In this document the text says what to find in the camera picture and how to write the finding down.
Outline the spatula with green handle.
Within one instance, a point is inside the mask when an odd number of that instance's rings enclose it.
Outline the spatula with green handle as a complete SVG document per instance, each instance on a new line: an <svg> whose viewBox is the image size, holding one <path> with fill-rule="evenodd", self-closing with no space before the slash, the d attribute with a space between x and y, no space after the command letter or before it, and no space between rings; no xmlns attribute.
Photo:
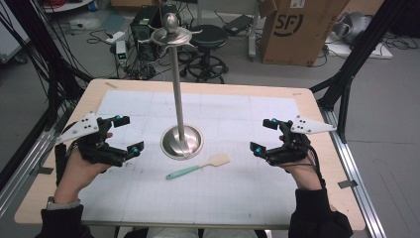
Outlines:
<svg viewBox="0 0 420 238"><path fill-rule="evenodd" d="M230 162L230 157L229 157L228 154L219 153L219 154L213 155L208 160L206 160L204 162L201 162L197 165L172 172L172 173L166 175L165 179L176 179L176 178L182 177L184 175L187 175L189 173L192 173L196 170L202 169L202 168L207 167L207 166L219 167L219 166L225 165L229 162Z"/></svg>

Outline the black flat device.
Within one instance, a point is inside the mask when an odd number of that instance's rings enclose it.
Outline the black flat device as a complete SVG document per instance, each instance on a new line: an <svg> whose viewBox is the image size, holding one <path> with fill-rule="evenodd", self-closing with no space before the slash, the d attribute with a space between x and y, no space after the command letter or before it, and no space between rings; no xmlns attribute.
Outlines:
<svg viewBox="0 0 420 238"><path fill-rule="evenodd" d="M232 36L239 34L244 31L251 23L252 18L247 15L241 15L236 19L230 21L229 23L223 26L223 29Z"/></svg>

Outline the person's right hand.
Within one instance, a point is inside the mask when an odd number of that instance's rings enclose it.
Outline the person's right hand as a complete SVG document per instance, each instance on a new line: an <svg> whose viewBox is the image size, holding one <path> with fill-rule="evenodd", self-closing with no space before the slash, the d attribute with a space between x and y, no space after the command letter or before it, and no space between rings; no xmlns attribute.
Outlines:
<svg viewBox="0 0 420 238"><path fill-rule="evenodd" d="M296 162L281 164L280 167L290 173L297 188L302 190L319 190L321 182L316 172L315 154L310 152L304 159Z"/></svg>

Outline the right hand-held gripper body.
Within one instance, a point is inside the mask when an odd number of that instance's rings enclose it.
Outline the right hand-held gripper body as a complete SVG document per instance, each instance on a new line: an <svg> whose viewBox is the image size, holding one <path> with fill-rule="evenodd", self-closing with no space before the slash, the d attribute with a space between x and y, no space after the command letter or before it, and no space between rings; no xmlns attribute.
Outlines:
<svg viewBox="0 0 420 238"><path fill-rule="evenodd" d="M308 135L336 130L336 127L331 124L304 118L300 115L292 120L278 121L283 144L281 147L266 150L263 157L271 166L304 159L309 151L314 151Z"/></svg>

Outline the white power strip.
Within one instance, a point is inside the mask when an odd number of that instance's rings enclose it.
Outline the white power strip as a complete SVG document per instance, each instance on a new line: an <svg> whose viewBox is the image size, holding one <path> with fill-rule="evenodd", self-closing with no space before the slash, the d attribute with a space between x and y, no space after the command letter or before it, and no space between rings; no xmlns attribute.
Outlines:
<svg viewBox="0 0 420 238"><path fill-rule="evenodd" d="M121 39L124 35L125 35L125 32L119 31L115 33L114 35L112 35L111 37L109 37L108 39L106 39L105 42L107 44L114 44L116 41Z"/></svg>

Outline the large cardboard box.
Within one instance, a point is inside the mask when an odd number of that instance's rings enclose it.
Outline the large cardboard box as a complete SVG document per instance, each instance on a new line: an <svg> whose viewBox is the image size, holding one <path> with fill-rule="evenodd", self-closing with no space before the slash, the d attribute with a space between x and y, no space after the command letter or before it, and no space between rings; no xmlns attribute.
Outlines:
<svg viewBox="0 0 420 238"><path fill-rule="evenodd" d="M312 66L350 0L262 0L262 62Z"/></svg>

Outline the steel utensil rack stand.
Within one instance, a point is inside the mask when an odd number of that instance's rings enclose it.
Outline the steel utensil rack stand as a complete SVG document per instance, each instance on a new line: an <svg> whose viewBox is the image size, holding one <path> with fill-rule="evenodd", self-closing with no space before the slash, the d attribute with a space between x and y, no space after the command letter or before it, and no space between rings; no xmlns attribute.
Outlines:
<svg viewBox="0 0 420 238"><path fill-rule="evenodd" d="M180 74L177 48L190 46L193 32L179 26L178 18L174 13L164 14L161 27L152 29L149 42L163 47L169 53L172 88L177 124L166 129L160 139L162 151L171 159L188 160L198 155L203 147L202 133L194 126L184 123L182 98L180 88Z"/></svg>

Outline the white metal post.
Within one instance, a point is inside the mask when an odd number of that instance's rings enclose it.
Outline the white metal post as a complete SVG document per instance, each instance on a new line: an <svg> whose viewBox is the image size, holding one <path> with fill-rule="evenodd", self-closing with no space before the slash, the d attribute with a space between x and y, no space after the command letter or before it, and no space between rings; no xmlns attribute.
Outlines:
<svg viewBox="0 0 420 238"><path fill-rule="evenodd" d="M260 3L260 0L254 0L254 8L253 8L253 14L252 14L253 20L252 20L252 24L248 33L248 56L249 56L250 61L253 61L257 55L256 30L257 30L259 15L260 15L259 3Z"/></svg>

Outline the white grid mat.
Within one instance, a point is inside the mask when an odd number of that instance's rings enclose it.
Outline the white grid mat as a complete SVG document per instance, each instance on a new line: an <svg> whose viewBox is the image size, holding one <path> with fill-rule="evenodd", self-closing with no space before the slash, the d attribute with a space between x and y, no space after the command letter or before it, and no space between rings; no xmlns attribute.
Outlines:
<svg viewBox="0 0 420 238"><path fill-rule="evenodd" d="M291 98L185 93L184 121L203 134L202 151L176 161L160 147L163 132L176 122L174 99L165 92L108 91L102 117L127 115L109 143L124 149L142 141L145 148L121 168L111 168L80 195L83 219L98 224L204 224L281 226L295 206L295 183L279 168L257 158L250 142L269 149L280 142L264 119L287 121L298 115ZM165 176L226 153L230 162L207 166L179 178Z"/></svg>

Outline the aluminium rail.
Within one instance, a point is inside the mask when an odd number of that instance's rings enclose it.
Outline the aluminium rail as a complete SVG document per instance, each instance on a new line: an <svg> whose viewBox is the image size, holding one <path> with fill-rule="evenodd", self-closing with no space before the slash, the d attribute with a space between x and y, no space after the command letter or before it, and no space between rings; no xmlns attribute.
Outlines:
<svg viewBox="0 0 420 238"><path fill-rule="evenodd" d="M331 136L369 236L371 238L387 238L348 143L342 140L339 130L331 132Z"/></svg>
<svg viewBox="0 0 420 238"><path fill-rule="evenodd" d="M49 122L49 113L45 112L0 172L0 219L27 179L44 169L43 162L72 112L73 108L59 109L57 119L52 123Z"/></svg>

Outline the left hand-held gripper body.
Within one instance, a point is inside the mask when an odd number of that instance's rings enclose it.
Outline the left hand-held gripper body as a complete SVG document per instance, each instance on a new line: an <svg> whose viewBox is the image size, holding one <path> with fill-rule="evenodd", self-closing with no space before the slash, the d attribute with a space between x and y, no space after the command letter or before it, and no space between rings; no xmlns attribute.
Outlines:
<svg viewBox="0 0 420 238"><path fill-rule="evenodd" d="M121 167L128 160L127 150L113 148L106 143L111 127L114 127L112 117L103 119L90 111L79 121L67 126L56 142L63 144L71 140L79 148L82 158L92 164Z"/></svg>

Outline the black round stool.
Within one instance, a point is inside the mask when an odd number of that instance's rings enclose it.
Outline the black round stool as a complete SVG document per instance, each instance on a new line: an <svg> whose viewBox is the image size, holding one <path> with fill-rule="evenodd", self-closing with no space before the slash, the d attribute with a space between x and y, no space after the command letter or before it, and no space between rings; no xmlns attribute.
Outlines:
<svg viewBox="0 0 420 238"><path fill-rule="evenodd" d="M219 78L220 82L224 84L222 74L227 73L229 68L221 59L212 56L211 51L222 48L227 44L227 33L221 27L214 25L195 26L191 31L197 32L190 43L197 48L198 55L191 57L186 62L179 75L186 77L190 74L196 78L197 82Z"/></svg>

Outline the black computer tower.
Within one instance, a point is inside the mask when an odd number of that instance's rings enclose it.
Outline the black computer tower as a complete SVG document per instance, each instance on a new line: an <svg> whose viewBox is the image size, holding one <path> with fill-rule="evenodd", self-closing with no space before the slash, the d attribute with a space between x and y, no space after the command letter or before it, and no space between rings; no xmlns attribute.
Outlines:
<svg viewBox="0 0 420 238"><path fill-rule="evenodd" d="M151 42L153 29L161 26L159 6L143 5L130 24L140 60L157 59L157 47Z"/></svg>

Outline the wristwatch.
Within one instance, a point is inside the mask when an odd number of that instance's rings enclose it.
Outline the wristwatch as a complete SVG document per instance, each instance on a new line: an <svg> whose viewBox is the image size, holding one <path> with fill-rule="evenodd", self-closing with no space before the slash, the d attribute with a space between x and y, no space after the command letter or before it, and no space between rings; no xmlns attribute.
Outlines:
<svg viewBox="0 0 420 238"><path fill-rule="evenodd" d="M48 198L46 210L72 209L80 205L80 200L71 202L56 202L53 196Z"/></svg>

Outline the grey plastic wrapped item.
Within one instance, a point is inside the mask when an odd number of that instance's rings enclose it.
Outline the grey plastic wrapped item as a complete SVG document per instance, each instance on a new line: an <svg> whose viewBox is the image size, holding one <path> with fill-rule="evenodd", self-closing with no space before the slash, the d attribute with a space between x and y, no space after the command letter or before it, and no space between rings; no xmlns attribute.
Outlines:
<svg viewBox="0 0 420 238"><path fill-rule="evenodd" d="M335 23L332 32L350 45L362 34L371 22L371 17L361 12L345 12Z"/></svg>

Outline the white device with green display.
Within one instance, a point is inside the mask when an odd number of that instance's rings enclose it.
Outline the white device with green display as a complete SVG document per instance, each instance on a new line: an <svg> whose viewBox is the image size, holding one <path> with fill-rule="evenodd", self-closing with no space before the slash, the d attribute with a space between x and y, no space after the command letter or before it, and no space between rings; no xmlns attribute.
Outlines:
<svg viewBox="0 0 420 238"><path fill-rule="evenodd" d="M115 54L119 65L125 66L127 64L127 46L125 41L117 41L115 45Z"/></svg>

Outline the person's left hand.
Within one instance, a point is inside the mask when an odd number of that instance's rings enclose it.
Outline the person's left hand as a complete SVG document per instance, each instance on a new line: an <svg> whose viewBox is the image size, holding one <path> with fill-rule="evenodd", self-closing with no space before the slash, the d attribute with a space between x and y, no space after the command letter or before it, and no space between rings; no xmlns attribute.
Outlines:
<svg viewBox="0 0 420 238"><path fill-rule="evenodd" d="M92 164L84 160L78 148L71 151L65 171L54 192L56 202L71 202L78 199L79 193L101 173L110 168L105 164Z"/></svg>

